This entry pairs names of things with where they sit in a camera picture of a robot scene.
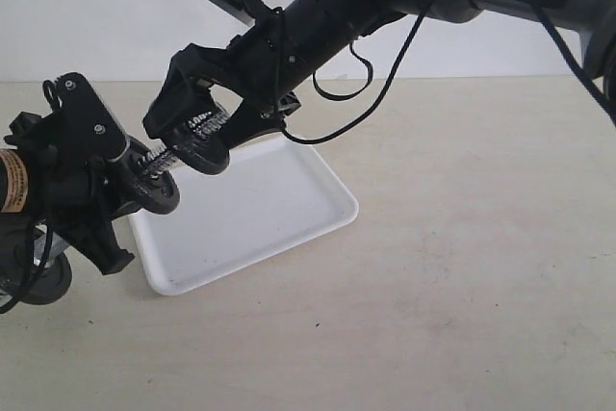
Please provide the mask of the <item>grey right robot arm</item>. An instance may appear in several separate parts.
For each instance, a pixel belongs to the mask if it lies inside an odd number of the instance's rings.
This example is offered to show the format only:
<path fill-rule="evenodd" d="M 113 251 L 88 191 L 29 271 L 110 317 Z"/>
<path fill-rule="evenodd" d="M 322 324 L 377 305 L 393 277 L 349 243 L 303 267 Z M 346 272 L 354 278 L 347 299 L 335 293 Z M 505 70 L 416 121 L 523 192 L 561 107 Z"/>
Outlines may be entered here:
<path fill-rule="evenodd" d="M 190 44 L 171 59 L 143 127 L 163 143 L 147 151 L 127 137 L 90 93 L 79 122 L 95 154 L 94 206 L 62 232 L 104 274 L 132 255 L 118 247 L 114 219 L 145 209 L 172 212 L 179 192 L 169 167 L 181 161 L 216 175 L 233 148 L 284 132 L 297 110 L 295 88 L 344 48 L 407 15 L 463 24 L 495 12 L 541 24 L 565 63 L 609 116 L 615 113 L 615 0 L 295 0 L 271 8 L 262 0 L 210 0 L 250 29 L 223 48 Z"/>

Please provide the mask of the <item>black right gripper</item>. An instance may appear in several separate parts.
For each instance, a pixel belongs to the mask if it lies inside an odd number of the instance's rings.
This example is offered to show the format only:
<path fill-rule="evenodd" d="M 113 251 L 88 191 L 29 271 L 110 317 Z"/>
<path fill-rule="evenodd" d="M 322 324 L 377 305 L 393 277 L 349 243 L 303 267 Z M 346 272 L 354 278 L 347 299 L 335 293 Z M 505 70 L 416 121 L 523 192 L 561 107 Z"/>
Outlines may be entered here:
<path fill-rule="evenodd" d="M 243 100 L 216 136 L 229 150 L 280 133 L 280 118 L 299 108 L 295 89 L 318 68 L 318 18 L 272 15 L 224 48 L 190 43 L 169 63 L 142 126 L 151 140 L 202 115 L 215 114 L 209 90 L 221 86 Z"/>

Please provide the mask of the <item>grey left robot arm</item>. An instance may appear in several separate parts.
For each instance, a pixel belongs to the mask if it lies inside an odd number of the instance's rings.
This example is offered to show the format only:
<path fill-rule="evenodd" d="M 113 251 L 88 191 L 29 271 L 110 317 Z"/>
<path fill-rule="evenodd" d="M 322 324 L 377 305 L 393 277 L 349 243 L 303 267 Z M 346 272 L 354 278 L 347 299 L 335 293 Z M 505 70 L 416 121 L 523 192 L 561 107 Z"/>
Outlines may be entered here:
<path fill-rule="evenodd" d="M 65 111 L 21 113 L 1 149 L 1 290 L 31 291 L 44 304 L 71 283 L 73 248 L 100 273 L 135 258 L 113 223 L 138 211 L 123 185 L 120 159 L 134 147 L 109 122 Z"/>

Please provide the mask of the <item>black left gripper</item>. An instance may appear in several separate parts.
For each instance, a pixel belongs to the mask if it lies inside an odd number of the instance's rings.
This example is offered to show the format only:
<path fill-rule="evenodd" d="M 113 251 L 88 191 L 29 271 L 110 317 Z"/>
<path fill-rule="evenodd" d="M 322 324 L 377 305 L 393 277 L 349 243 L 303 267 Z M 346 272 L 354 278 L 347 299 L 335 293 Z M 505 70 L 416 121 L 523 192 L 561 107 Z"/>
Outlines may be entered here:
<path fill-rule="evenodd" d="M 111 163 L 93 156 L 72 166 L 42 136 L 44 117 L 20 113 L 10 124 L 5 142 L 23 162 L 28 185 L 21 193 L 4 193 L 4 232 L 23 234 L 29 221 L 46 220 L 49 203 L 52 227 L 91 261 L 103 275 L 117 274 L 135 255 L 122 248 L 111 222 L 141 207 L 120 191 Z"/>

